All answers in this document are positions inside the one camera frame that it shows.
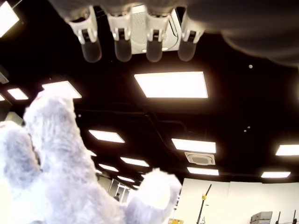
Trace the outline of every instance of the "black ceiling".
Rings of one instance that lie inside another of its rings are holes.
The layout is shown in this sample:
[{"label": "black ceiling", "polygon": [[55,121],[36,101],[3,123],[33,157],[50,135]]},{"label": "black ceiling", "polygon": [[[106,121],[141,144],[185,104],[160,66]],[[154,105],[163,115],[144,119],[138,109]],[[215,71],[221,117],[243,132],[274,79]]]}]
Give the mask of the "black ceiling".
[{"label": "black ceiling", "polygon": [[[281,181],[299,181],[299,157],[275,156],[280,144],[299,144],[298,70],[244,55],[221,36],[208,34],[190,62],[165,52],[157,63],[148,62],[145,54],[121,63],[101,15],[103,57],[90,64],[71,28],[46,0],[23,0],[14,10],[20,22],[0,39],[0,64],[10,74],[0,93],[22,116],[41,84],[71,82],[82,95],[75,100],[75,112],[81,114],[77,123],[86,147],[98,155],[96,165],[114,166],[119,175],[135,180],[142,180],[140,172],[160,167],[181,181],[261,182],[264,170],[288,170],[292,174]],[[147,99],[134,79],[138,73],[171,71],[203,71],[209,98]],[[21,88],[29,100],[14,100],[7,93],[12,87]],[[117,132],[126,143],[98,141],[88,129]],[[220,176],[189,174],[186,167],[199,166],[188,163],[171,138],[215,141],[216,166],[209,168],[219,169]],[[128,165],[120,156],[143,159],[150,168]]]}]

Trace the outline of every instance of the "ceiling vent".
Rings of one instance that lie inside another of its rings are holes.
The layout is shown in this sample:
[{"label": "ceiling vent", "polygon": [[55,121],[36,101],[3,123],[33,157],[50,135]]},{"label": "ceiling vent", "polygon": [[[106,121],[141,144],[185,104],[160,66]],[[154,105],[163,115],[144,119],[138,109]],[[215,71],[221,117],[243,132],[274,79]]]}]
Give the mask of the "ceiling vent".
[{"label": "ceiling vent", "polygon": [[197,165],[215,165],[214,155],[211,154],[199,154],[199,153],[185,153],[187,160],[190,163]]},{"label": "ceiling vent", "polygon": [[[132,54],[146,53],[147,38],[145,30],[145,12],[146,7],[144,5],[132,7]],[[162,44],[162,50],[178,50],[181,34],[182,30],[177,11],[174,9],[167,25],[164,41]]]}]

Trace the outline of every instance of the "plush paw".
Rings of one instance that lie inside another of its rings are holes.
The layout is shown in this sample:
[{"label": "plush paw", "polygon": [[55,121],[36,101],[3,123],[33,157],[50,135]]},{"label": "plush paw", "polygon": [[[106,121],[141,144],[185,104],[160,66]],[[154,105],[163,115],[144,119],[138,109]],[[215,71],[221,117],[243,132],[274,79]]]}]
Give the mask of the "plush paw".
[{"label": "plush paw", "polygon": [[25,189],[39,172],[26,130],[13,121],[0,122],[0,176],[12,187]]},{"label": "plush paw", "polygon": [[181,184],[174,175],[159,169],[146,174],[125,208],[126,223],[161,224],[170,215],[180,190]]}]

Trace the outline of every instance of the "white plush toy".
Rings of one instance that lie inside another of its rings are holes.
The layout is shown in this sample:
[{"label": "white plush toy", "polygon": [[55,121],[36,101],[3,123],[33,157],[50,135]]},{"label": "white plush toy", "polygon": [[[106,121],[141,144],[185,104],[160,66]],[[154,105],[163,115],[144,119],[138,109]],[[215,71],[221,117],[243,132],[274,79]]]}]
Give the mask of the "white plush toy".
[{"label": "white plush toy", "polygon": [[174,175],[147,174],[127,205],[97,183],[70,97],[40,92],[24,120],[25,128],[0,123],[0,178],[15,224],[161,224],[170,215],[181,189]]}]

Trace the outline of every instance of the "gray box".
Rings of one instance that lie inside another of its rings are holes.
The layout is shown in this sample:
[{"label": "gray box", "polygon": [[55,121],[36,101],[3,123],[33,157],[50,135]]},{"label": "gray box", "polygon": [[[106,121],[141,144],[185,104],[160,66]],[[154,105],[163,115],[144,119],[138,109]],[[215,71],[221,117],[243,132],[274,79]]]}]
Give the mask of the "gray box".
[{"label": "gray box", "polygon": [[270,224],[270,219],[256,220],[256,221],[252,222],[251,224]]},{"label": "gray box", "polygon": [[272,211],[262,211],[256,214],[256,220],[267,220],[272,218]]}]

